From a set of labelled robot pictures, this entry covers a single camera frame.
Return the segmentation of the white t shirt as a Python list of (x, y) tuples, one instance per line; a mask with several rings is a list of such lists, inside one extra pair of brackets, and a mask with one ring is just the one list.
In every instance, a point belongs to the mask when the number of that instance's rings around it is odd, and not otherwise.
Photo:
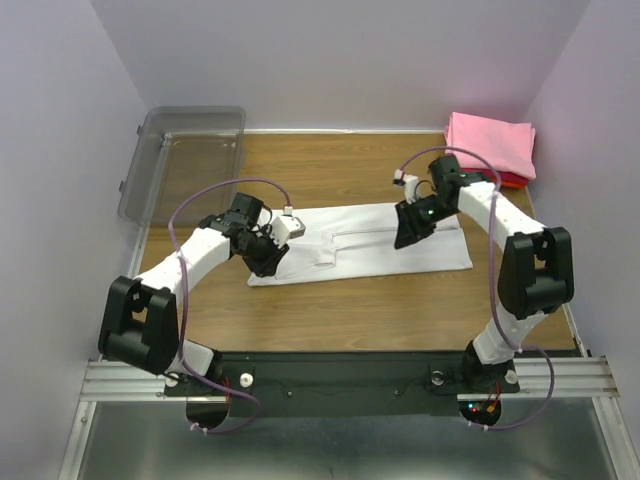
[(473, 267), (464, 231), (453, 216), (418, 243), (395, 249), (392, 203), (297, 209), (304, 235), (288, 242), (273, 277), (251, 275), (250, 287), (280, 286)]

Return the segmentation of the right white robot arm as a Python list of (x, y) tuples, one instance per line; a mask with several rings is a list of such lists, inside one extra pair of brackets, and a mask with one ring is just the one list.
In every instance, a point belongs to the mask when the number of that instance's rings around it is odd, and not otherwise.
[(462, 213), (487, 232), (489, 252), (502, 254), (489, 261), (491, 318), (466, 347), (460, 382), (470, 391), (494, 383), (515, 383), (513, 358), (524, 341), (548, 315), (574, 296), (572, 239), (562, 227), (547, 227), (530, 217), (500, 191), (496, 176), (463, 171), (457, 150), (428, 167), (432, 194), (420, 192), (420, 179), (404, 168), (393, 183), (404, 191), (395, 206), (396, 249), (434, 234), (438, 222)]

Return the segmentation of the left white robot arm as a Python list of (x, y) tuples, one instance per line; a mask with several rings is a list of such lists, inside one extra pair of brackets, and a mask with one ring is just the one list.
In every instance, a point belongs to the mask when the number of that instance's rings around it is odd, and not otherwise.
[(292, 207), (275, 215), (257, 198), (239, 193), (224, 213), (205, 217), (184, 243), (152, 269), (120, 276), (109, 287), (98, 349), (155, 375), (188, 375), (229, 393), (219, 381), (211, 349), (186, 339), (190, 290), (214, 269), (240, 257), (257, 277), (272, 277), (289, 241), (305, 232)]

